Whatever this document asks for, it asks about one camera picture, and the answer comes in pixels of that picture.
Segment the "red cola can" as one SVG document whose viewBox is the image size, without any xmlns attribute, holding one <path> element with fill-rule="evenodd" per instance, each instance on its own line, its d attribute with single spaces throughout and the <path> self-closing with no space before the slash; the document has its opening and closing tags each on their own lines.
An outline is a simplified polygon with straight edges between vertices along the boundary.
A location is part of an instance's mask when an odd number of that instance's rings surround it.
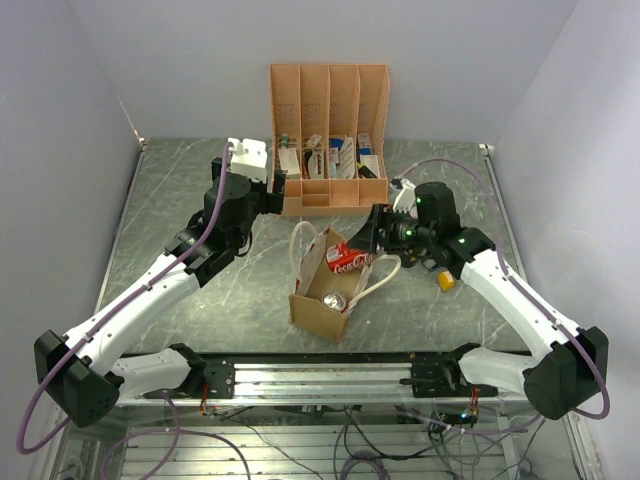
<svg viewBox="0 0 640 480">
<path fill-rule="evenodd" d="M 346 242 L 329 246 L 325 251 L 325 262 L 333 274 L 345 274 L 369 266 L 374 255 L 351 248 Z"/>
</svg>

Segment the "black yellow beverage can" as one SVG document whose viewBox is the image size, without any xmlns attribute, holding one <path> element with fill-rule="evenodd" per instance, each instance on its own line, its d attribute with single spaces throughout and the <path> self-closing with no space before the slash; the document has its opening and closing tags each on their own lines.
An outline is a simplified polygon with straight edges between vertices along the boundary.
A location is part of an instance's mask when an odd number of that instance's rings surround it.
<svg viewBox="0 0 640 480">
<path fill-rule="evenodd" d="M 400 254 L 401 266 L 403 268 L 412 268 L 418 262 L 422 261 L 425 253 L 423 250 L 406 250 Z"/>
</svg>

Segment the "silver top red can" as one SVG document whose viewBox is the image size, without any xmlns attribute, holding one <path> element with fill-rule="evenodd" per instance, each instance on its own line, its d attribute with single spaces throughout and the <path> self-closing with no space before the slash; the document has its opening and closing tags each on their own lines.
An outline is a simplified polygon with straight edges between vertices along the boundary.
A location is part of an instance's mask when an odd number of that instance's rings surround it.
<svg viewBox="0 0 640 480">
<path fill-rule="evenodd" d="M 339 291 L 331 291 L 326 293 L 322 298 L 323 304 L 337 312 L 345 312 L 348 308 L 348 301 L 346 296 Z"/>
</svg>

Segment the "brown canvas bag white handles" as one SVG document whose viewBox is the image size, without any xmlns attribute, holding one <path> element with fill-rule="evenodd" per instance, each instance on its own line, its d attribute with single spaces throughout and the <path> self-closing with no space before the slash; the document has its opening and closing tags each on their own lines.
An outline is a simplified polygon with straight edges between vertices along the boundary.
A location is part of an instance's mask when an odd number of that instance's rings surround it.
<svg viewBox="0 0 640 480">
<path fill-rule="evenodd" d="M 325 262 L 325 251 L 346 240 L 328 227 L 322 231 L 308 221 L 298 222 L 289 237 L 289 261 L 295 276 L 294 292 L 289 296 L 289 322 L 309 333 L 340 342 L 358 302 L 386 285 L 400 270 L 396 255 L 374 255 L 362 269 L 333 274 Z M 348 301 L 345 312 L 327 308 L 323 296 L 331 291 L 343 293 Z"/>
</svg>

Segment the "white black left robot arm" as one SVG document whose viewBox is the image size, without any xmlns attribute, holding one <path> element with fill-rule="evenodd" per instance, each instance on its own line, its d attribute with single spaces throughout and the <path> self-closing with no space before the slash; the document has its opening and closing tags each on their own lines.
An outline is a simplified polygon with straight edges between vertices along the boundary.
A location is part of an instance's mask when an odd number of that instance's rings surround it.
<svg viewBox="0 0 640 480">
<path fill-rule="evenodd" d="M 155 354 L 123 355 L 165 311 L 246 254 L 257 216 L 283 210 L 283 171 L 252 179 L 235 169 L 225 171 L 220 158 L 212 161 L 211 171 L 203 209 L 136 282 L 66 334 L 47 331 L 36 340 L 38 381 L 76 426 L 97 423 L 125 398 L 163 389 L 182 397 L 203 391 L 206 363 L 182 343 Z"/>
</svg>

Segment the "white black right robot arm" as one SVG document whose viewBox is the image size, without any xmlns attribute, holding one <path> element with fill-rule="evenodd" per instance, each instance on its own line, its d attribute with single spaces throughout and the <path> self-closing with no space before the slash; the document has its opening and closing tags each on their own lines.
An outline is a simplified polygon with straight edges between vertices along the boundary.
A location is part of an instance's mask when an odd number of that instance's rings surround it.
<svg viewBox="0 0 640 480">
<path fill-rule="evenodd" d="M 510 391 L 525 396 L 541 416 L 552 420 L 578 411 L 601 394 L 603 409 L 597 416 L 607 416 L 606 334 L 597 327 L 584 329 L 556 311 L 481 230 L 462 226 L 453 192 L 444 183 L 418 185 L 414 200 L 415 216 L 373 205 L 348 246 L 371 254 L 426 254 L 488 301 L 529 350 L 523 356 L 466 346 L 442 369 L 442 387 L 455 396 L 475 384 Z"/>
</svg>

